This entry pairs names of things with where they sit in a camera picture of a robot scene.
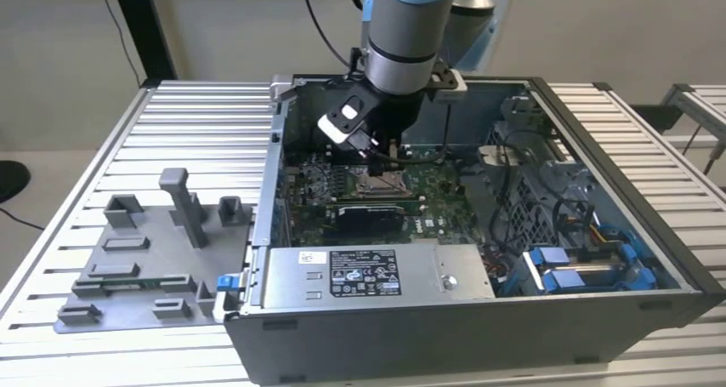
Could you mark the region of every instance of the black pole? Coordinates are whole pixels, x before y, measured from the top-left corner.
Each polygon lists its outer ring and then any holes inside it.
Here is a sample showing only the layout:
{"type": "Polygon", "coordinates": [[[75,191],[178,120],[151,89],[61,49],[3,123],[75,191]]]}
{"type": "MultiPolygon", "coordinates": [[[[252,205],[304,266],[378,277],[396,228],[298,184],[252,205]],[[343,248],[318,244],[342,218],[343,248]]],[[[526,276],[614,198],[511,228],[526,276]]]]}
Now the black pole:
{"type": "Polygon", "coordinates": [[[154,0],[117,0],[147,80],[178,79],[154,0]]]}

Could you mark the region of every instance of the blue latch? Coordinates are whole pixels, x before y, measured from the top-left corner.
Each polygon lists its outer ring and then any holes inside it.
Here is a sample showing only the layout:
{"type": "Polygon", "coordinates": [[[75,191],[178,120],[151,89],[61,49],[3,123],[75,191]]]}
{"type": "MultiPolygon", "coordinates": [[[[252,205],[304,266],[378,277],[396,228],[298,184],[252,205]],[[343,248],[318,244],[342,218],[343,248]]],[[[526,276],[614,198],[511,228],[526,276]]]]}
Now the blue latch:
{"type": "Polygon", "coordinates": [[[216,278],[216,291],[228,292],[239,290],[239,276],[222,275],[216,278]]]}
{"type": "Polygon", "coordinates": [[[547,293],[557,293],[583,287],[586,283],[575,270],[553,270],[542,277],[542,285],[547,293]]]}
{"type": "Polygon", "coordinates": [[[569,265],[570,257],[562,247],[537,247],[530,251],[535,265],[569,265]]]}

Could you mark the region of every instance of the metal case panel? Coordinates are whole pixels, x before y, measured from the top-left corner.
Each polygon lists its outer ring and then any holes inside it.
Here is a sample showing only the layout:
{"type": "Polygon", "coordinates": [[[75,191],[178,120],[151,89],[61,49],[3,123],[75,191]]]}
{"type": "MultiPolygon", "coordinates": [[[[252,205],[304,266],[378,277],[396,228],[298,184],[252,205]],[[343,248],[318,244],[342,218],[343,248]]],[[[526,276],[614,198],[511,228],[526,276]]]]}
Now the metal case panel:
{"type": "Polygon", "coordinates": [[[611,361],[654,330],[682,326],[695,299],[634,294],[362,307],[238,316],[224,327],[256,384],[386,378],[611,361]]]}

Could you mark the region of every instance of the white sticker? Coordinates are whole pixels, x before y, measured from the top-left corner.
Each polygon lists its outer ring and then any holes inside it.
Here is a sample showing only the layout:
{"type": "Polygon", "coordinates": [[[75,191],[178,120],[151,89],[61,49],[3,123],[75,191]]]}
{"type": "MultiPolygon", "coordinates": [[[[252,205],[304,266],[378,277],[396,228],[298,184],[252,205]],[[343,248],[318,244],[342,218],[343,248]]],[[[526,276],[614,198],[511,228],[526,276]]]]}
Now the white sticker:
{"type": "Polygon", "coordinates": [[[299,264],[327,264],[328,253],[324,251],[302,251],[298,258],[299,264]]]}

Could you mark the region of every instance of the aluminum extrusion table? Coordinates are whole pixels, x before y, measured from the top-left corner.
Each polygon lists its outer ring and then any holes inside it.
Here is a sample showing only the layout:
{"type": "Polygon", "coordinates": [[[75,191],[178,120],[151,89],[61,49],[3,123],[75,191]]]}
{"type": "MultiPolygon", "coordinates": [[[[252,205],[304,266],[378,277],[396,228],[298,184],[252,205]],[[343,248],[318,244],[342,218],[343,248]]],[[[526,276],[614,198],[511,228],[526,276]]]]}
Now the aluminum extrusion table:
{"type": "MultiPolygon", "coordinates": [[[[593,84],[553,84],[603,150],[703,265],[726,284],[726,198],[635,115],[593,84]]],[[[171,204],[166,167],[187,167],[200,201],[259,199],[272,118],[270,84],[164,82],[141,89],[15,277],[0,294],[0,385],[252,385],[222,326],[55,334],[109,196],[171,204]]],[[[726,385],[726,304],[690,326],[653,333],[609,365],[327,385],[726,385]]]]}

